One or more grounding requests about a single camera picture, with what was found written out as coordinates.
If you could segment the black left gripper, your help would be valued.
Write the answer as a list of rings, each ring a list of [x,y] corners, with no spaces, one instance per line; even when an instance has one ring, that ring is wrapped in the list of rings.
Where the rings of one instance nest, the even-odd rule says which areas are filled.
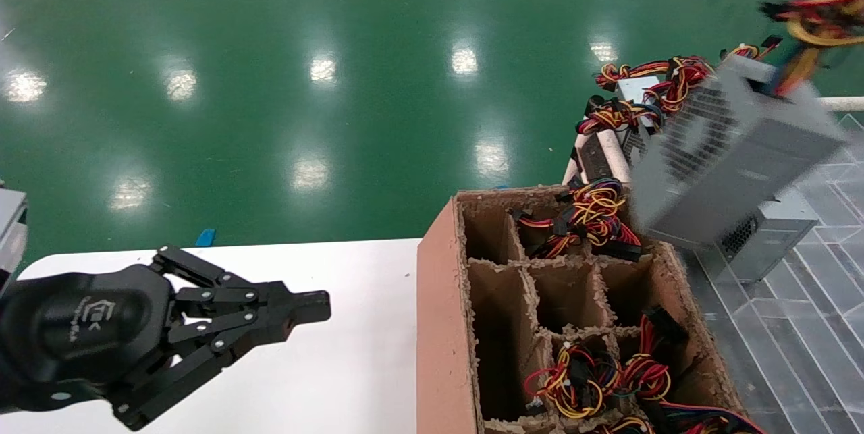
[[[135,264],[10,284],[2,295],[2,413],[113,395],[116,418],[139,431],[253,348],[287,341],[299,321],[332,315],[324,290],[252,283],[170,244],[149,269]],[[192,287],[173,295],[163,276]],[[163,334],[172,296],[187,317],[212,321]]]

